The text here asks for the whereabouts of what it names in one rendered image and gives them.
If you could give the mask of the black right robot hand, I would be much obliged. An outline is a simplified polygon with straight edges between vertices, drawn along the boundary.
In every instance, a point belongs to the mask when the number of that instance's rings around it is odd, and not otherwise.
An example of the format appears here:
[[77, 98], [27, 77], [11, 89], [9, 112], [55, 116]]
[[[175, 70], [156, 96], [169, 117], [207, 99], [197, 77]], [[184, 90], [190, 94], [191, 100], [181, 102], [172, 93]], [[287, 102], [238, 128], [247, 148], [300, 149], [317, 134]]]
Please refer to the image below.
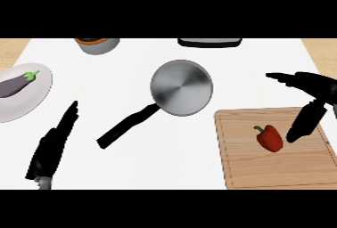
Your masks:
[[272, 72], [266, 77], [314, 97], [314, 101], [299, 111], [286, 136], [287, 142], [295, 143], [299, 138], [312, 134], [327, 113], [326, 104], [333, 106], [337, 116], [337, 79], [311, 72], [296, 72], [293, 75]]

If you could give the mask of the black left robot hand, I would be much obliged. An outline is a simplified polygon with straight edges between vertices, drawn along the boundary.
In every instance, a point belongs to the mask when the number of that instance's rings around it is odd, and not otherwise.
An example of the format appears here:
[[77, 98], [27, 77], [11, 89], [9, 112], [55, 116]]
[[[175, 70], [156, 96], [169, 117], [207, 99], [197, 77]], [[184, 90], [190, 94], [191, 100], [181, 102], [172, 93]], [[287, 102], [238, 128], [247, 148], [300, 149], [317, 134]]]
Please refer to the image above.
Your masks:
[[79, 102], [70, 105], [60, 124], [46, 133], [40, 140], [37, 150], [34, 151], [30, 168], [26, 175], [29, 180], [37, 177], [52, 177], [58, 169], [60, 161], [67, 146], [67, 138], [73, 131], [79, 119]]

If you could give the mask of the red bell pepper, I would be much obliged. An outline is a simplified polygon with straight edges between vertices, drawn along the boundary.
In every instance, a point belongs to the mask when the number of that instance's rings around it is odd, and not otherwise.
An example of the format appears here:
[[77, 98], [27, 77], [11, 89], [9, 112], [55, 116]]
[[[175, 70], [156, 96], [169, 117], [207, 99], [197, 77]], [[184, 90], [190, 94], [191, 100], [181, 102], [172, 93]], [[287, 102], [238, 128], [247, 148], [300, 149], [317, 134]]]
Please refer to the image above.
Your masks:
[[258, 141], [261, 146], [271, 152], [277, 152], [283, 148], [283, 137], [272, 125], [265, 127], [255, 126], [255, 129], [259, 130]]

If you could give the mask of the wooden cutting board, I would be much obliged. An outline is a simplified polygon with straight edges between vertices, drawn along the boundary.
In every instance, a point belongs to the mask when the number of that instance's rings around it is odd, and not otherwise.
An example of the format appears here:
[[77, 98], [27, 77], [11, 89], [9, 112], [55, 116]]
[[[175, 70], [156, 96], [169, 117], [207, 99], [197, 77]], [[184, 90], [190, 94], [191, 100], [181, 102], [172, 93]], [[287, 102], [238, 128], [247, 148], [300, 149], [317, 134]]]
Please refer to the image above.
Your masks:
[[287, 134], [299, 108], [219, 110], [215, 113], [224, 177], [231, 189], [337, 189], [337, 155], [318, 127], [312, 135], [262, 148], [256, 126]]

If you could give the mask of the white plate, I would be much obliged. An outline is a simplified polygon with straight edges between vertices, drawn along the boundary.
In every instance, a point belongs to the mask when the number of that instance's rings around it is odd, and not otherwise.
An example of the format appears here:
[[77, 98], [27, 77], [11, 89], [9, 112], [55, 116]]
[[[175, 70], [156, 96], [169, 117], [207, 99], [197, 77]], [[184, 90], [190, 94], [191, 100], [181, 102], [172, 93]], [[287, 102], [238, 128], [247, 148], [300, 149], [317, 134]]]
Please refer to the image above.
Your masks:
[[40, 63], [24, 63], [0, 73], [0, 82], [27, 72], [40, 71], [36, 80], [11, 97], [0, 98], [0, 123], [24, 117], [40, 105], [54, 86], [54, 73]]

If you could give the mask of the purple eggplant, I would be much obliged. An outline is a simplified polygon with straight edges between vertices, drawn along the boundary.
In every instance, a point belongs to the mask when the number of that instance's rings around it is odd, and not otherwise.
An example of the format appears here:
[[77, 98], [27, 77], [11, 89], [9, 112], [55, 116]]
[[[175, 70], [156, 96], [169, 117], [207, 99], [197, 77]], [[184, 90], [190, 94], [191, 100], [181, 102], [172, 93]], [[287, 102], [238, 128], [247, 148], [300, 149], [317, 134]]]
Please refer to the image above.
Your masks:
[[15, 95], [36, 80], [39, 73], [40, 71], [27, 72], [21, 76], [0, 82], [0, 98], [8, 98]]

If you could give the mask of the grey pot with orange rim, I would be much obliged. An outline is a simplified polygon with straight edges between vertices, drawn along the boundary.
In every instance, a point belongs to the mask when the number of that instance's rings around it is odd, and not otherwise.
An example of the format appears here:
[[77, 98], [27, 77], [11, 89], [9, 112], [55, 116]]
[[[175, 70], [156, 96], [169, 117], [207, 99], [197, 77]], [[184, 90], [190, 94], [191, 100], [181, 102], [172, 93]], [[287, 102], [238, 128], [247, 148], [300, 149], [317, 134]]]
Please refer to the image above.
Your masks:
[[91, 55], [110, 53], [119, 43], [119, 38], [77, 38], [76, 39], [82, 51]]

